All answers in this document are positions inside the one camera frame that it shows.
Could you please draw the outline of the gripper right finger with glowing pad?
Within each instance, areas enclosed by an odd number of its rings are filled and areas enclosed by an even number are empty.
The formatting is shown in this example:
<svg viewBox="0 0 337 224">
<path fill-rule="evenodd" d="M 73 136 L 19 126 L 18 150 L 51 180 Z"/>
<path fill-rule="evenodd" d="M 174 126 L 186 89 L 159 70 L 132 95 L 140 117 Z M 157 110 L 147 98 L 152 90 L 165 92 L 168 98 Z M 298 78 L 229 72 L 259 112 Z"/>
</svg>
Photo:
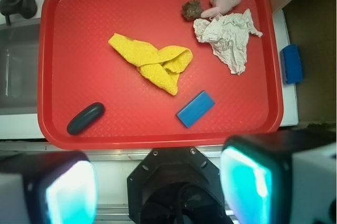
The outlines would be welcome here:
<svg viewBox="0 0 337 224">
<path fill-rule="evenodd" d="M 221 152 L 220 179 L 239 223 L 336 223 L 336 134 L 232 136 Z"/>
</svg>

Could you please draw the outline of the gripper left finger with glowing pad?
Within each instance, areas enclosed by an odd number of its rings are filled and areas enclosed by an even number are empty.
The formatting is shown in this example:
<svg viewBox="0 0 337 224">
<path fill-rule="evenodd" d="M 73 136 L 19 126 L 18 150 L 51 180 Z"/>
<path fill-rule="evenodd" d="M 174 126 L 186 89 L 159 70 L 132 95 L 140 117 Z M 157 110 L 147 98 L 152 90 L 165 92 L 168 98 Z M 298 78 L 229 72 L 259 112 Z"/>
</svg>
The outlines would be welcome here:
<svg viewBox="0 0 337 224">
<path fill-rule="evenodd" d="M 1 155 L 1 223 L 94 223 L 97 204 L 82 151 Z"/>
</svg>

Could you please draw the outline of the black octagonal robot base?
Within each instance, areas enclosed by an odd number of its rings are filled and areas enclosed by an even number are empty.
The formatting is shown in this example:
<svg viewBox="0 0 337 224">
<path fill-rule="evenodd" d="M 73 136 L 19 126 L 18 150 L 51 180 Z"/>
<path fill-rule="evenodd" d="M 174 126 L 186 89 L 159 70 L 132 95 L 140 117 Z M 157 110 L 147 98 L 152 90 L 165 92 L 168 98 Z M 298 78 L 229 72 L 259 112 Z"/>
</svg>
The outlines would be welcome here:
<svg viewBox="0 0 337 224">
<path fill-rule="evenodd" d="M 134 223 L 232 223 L 219 168 L 193 147 L 153 149 L 127 177 Z"/>
</svg>

